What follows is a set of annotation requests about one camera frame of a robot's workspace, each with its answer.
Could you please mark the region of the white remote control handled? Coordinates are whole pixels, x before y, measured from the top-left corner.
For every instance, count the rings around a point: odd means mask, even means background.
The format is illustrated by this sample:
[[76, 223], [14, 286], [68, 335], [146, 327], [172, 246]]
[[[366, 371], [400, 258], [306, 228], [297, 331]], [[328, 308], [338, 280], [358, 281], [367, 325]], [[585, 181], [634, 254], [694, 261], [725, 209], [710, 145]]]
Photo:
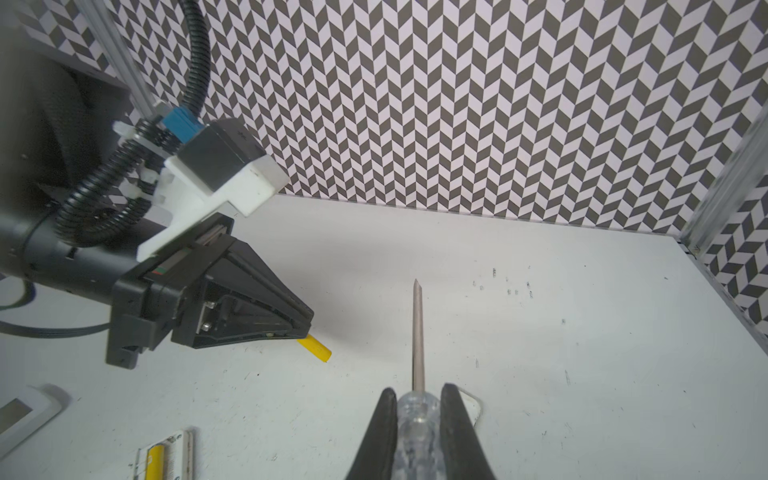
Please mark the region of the white remote control handled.
[[190, 430], [178, 430], [137, 450], [132, 463], [134, 480], [192, 480], [194, 478], [194, 437]]

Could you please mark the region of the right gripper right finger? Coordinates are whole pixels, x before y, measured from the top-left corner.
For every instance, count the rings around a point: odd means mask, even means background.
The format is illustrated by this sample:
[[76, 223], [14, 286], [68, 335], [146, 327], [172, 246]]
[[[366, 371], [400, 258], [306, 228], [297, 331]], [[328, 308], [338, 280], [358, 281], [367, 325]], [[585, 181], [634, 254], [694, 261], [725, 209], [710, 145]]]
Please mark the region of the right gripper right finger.
[[440, 443], [448, 480], [496, 478], [460, 397], [460, 390], [452, 383], [444, 384], [441, 390]]

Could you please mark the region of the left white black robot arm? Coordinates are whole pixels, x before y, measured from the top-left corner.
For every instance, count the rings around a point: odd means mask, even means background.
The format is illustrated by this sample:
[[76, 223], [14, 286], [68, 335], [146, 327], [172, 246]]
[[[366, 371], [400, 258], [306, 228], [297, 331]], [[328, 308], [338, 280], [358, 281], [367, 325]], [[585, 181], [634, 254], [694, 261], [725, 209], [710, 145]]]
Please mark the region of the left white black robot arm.
[[306, 340], [313, 310], [244, 241], [233, 207], [253, 214], [288, 176], [244, 123], [203, 123], [212, 71], [196, 1], [178, 103], [150, 98], [105, 6], [82, 6], [119, 78], [32, 39], [21, 5], [1, 5], [1, 273], [107, 305], [106, 323], [4, 334], [66, 339], [106, 332], [123, 369], [164, 339], [193, 349]]

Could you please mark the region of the white remote with green buttons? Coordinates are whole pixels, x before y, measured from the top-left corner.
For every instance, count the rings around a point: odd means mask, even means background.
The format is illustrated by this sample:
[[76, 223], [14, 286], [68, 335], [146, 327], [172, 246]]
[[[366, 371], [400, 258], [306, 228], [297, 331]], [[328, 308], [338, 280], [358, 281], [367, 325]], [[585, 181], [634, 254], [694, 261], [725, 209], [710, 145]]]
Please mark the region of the white remote with green buttons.
[[31, 386], [2, 401], [1, 458], [19, 447], [62, 409], [62, 403], [54, 396]]

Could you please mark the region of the yellow AAA battery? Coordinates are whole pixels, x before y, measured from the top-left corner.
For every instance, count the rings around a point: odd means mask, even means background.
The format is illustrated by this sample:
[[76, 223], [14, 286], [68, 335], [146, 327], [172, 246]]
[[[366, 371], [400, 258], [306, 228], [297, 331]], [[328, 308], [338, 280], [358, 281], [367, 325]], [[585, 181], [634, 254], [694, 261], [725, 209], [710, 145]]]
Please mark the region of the yellow AAA battery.
[[298, 343], [322, 362], [328, 362], [332, 356], [331, 350], [310, 334], [298, 339]]
[[156, 444], [147, 451], [145, 480], [165, 479], [165, 458], [165, 446], [163, 444]]

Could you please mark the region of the small silver screwdriver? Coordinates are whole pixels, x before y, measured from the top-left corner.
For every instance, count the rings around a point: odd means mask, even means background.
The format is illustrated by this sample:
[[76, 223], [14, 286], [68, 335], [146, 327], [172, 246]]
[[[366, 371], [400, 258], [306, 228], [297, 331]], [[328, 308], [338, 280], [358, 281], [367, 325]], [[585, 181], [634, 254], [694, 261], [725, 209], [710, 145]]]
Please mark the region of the small silver screwdriver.
[[426, 390], [422, 287], [413, 285], [412, 388], [397, 401], [392, 479], [446, 479], [440, 402]]

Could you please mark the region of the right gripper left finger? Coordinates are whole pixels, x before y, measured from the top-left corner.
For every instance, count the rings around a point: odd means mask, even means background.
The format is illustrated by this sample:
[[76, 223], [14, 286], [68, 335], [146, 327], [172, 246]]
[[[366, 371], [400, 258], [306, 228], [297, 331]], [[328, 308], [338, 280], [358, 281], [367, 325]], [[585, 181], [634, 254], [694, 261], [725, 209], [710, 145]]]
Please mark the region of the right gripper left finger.
[[397, 396], [385, 388], [374, 408], [347, 480], [390, 480], [397, 446]]

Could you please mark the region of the white battery cover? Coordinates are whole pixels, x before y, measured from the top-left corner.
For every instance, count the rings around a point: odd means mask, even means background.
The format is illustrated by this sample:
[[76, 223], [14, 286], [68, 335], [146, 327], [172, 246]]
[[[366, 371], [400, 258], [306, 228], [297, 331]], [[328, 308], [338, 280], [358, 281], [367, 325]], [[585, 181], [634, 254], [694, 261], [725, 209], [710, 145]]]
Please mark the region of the white battery cover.
[[483, 413], [483, 407], [480, 400], [464, 389], [459, 389], [459, 394], [472, 425], [477, 427], [478, 421]]

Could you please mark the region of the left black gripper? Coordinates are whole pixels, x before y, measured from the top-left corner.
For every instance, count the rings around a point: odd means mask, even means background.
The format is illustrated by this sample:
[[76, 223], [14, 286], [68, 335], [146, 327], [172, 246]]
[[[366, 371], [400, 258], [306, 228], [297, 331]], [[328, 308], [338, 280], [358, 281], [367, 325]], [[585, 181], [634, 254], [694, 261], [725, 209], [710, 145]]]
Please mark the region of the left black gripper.
[[313, 310], [230, 236], [234, 223], [214, 214], [116, 281], [107, 364], [135, 368], [170, 332], [173, 342], [194, 349], [309, 334]]

